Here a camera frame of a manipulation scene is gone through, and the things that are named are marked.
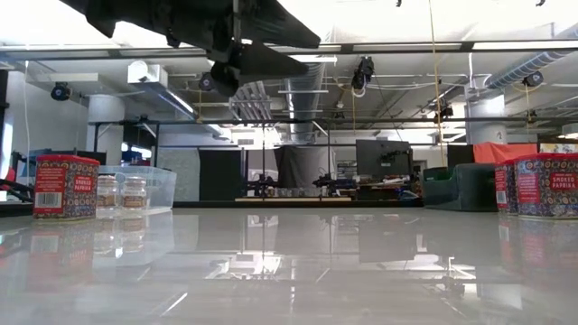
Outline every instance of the white floor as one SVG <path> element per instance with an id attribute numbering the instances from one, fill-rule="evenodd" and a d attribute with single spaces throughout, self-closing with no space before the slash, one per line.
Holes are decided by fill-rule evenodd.
<path id="1" fill-rule="evenodd" d="M 0 219 L 0 324 L 577 324 L 578 221 L 427 209 Z"/>

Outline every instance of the ceiling light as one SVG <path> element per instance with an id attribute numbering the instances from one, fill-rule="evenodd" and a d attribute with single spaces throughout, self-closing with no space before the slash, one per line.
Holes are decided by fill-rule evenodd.
<path id="1" fill-rule="evenodd" d="M 573 49 L 578 41 L 476 42 L 474 50 Z"/>
<path id="2" fill-rule="evenodd" d="M 320 57 L 317 55 L 292 55 L 292 58 L 302 63 L 337 63 L 337 57 Z"/>
<path id="3" fill-rule="evenodd" d="M 453 137 L 451 137 L 451 138 L 449 138 L 449 139 L 447 139 L 447 140 L 443 140 L 443 141 L 446 142 L 446 143 L 452 143 L 452 142 L 458 140 L 459 138 L 461 138 L 461 137 L 463 137 L 463 136 L 465 136 L 465 135 L 466 135 L 466 133 L 465 133 L 465 132 L 462 132 L 462 133 L 460 133 L 460 134 L 458 134 L 458 135 L 455 135 L 455 136 L 453 136 Z"/>
<path id="4" fill-rule="evenodd" d="M 329 90 L 279 90 L 278 94 L 329 94 Z"/>
<path id="5" fill-rule="evenodd" d="M 167 93 L 169 93 L 169 95 L 171 95 L 176 101 L 179 102 L 179 104 L 181 104 L 183 107 L 185 107 L 189 112 L 193 113 L 194 110 L 192 109 L 191 105 L 187 104 L 187 102 L 185 102 L 184 100 L 182 100 L 182 98 L 180 98 L 179 96 L 177 96 L 175 93 L 173 93 L 170 90 L 166 90 Z"/>
<path id="6" fill-rule="evenodd" d="M 423 51 L 430 48 L 432 48 L 431 43 L 360 44 L 354 45 L 353 51 Z M 461 43 L 437 43 L 435 48 L 439 50 L 458 50 L 461 48 Z"/>

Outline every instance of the monitor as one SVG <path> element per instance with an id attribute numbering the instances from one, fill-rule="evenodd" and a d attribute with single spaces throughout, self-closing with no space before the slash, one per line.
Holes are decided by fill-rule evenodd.
<path id="1" fill-rule="evenodd" d="M 357 140 L 358 175 L 384 177 L 411 175 L 413 156 L 408 142 Z"/>

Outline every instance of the red tin can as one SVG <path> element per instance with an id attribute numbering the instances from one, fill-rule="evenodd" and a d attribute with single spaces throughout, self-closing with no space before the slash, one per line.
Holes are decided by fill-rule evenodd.
<path id="1" fill-rule="evenodd" d="M 35 219 L 95 218 L 99 162 L 75 155 L 47 154 L 36 163 Z"/>
<path id="2" fill-rule="evenodd" d="M 578 154 L 538 153 L 516 159 L 520 216 L 578 218 Z"/>
<path id="3" fill-rule="evenodd" d="M 496 202 L 501 214 L 517 214 L 515 166 L 513 160 L 496 164 Z"/>

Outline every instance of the glass jar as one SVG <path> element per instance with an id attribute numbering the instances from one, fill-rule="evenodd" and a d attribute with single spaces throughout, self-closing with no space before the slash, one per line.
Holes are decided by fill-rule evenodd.
<path id="1" fill-rule="evenodd" d="M 115 209 L 118 200 L 118 181 L 115 176 L 98 176 L 97 209 Z"/>
<path id="2" fill-rule="evenodd" d="M 126 177 L 123 186 L 124 209 L 146 209 L 146 180 L 143 177 Z"/>

